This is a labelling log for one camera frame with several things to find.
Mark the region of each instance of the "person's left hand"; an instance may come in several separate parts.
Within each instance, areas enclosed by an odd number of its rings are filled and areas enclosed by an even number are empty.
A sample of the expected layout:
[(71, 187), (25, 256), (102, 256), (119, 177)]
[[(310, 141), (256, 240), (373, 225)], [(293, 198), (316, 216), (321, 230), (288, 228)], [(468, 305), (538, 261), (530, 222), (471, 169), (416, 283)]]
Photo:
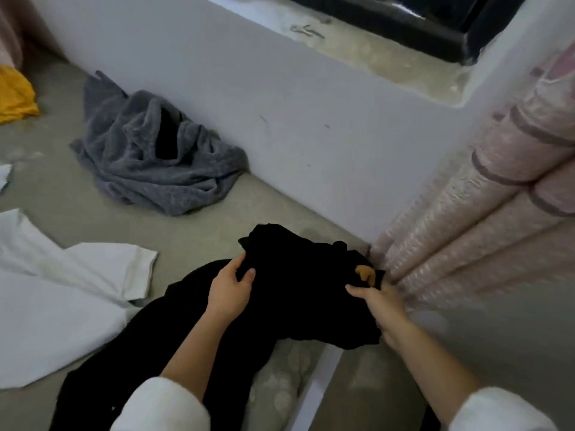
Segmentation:
[(205, 313), (226, 325), (240, 316), (249, 301), (255, 269), (249, 269), (241, 281), (236, 279), (236, 271), (245, 258), (244, 253), (230, 261), (213, 279), (210, 287)]

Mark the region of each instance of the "gray fleece fabric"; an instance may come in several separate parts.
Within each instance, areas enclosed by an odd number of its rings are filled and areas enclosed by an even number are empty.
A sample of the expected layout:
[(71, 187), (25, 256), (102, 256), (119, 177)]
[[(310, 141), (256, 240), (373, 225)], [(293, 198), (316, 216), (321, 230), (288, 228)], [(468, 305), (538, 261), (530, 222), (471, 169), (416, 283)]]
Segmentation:
[(70, 147), (113, 199), (181, 215), (227, 195), (246, 153), (222, 142), (168, 101), (128, 96), (100, 71), (84, 86), (87, 133)]

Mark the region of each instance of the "white wall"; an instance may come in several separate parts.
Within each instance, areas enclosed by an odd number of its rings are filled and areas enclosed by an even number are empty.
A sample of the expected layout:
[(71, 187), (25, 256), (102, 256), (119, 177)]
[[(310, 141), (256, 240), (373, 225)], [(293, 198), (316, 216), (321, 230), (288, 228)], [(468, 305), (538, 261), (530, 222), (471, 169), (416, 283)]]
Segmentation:
[(31, 1), (73, 63), (104, 71), (127, 92), (165, 96), (241, 145), (255, 175), (367, 241), (470, 136), (565, 12), (557, 0), (529, 0), (529, 21), (489, 49), (486, 79), (452, 108), (207, 0)]

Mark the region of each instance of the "yellow cloth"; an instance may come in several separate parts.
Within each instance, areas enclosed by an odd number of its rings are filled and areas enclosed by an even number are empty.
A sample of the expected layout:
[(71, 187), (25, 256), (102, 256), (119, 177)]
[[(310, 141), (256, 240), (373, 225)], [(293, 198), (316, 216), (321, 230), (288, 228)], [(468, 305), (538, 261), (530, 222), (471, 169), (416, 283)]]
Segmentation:
[(0, 124), (39, 114), (30, 82), (11, 66), (0, 65)]

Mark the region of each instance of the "gray floor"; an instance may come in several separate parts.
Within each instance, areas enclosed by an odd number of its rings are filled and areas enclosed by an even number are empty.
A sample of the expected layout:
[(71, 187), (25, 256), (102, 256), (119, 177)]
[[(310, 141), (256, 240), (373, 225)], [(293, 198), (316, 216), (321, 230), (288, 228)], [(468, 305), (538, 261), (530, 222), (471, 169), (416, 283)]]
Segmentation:
[[(33, 50), (25, 71), (42, 116), (0, 126), (0, 161), (13, 163), (0, 211), (22, 208), (62, 247), (79, 242), (128, 242), (159, 251), (152, 297), (205, 263), (239, 254), (237, 239), (256, 225), (282, 224), (313, 240), (366, 245), (250, 174), (214, 206), (177, 218), (102, 195), (68, 144), (83, 133), (85, 74)], [(48, 428), (56, 394), (70, 367), (21, 390), (0, 392), (0, 429)], [(312, 426), (318, 430), (416, 430), (421, 397), (403, 365), (385, 347), (344, 354)]]

